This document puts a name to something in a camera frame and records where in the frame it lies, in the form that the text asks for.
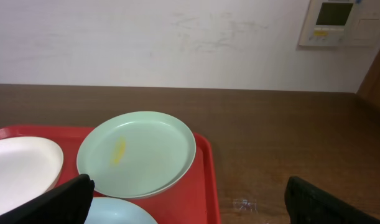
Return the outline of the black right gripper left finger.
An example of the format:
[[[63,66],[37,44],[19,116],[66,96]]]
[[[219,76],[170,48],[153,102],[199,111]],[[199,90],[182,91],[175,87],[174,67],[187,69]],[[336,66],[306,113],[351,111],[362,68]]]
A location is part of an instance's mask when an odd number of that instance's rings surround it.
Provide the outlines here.
[[[0,215],[0,224],[84,224],[95,183],[87,174],[65,182],[37,198]]]

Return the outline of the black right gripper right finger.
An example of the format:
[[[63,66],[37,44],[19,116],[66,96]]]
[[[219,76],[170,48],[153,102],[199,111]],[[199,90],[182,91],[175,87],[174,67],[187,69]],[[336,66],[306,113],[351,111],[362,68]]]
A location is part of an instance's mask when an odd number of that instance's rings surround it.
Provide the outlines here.
[[[297,176],[284,194],[291,224],[380,224],[380,220]]]

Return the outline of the light blue plate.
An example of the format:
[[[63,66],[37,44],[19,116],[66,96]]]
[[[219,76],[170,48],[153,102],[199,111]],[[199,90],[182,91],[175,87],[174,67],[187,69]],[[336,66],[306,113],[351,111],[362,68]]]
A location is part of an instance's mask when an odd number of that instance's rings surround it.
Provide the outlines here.
[[[143,208],[110,197],[94,197],[85,224],[157,224]]]

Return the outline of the white plate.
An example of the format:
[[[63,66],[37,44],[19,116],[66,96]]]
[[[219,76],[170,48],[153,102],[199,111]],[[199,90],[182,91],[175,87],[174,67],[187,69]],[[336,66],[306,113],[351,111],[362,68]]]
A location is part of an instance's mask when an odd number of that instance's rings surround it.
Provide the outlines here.
[[[0,215],[54,188],[63,161],[62,148],[49,139],[1,139]]]

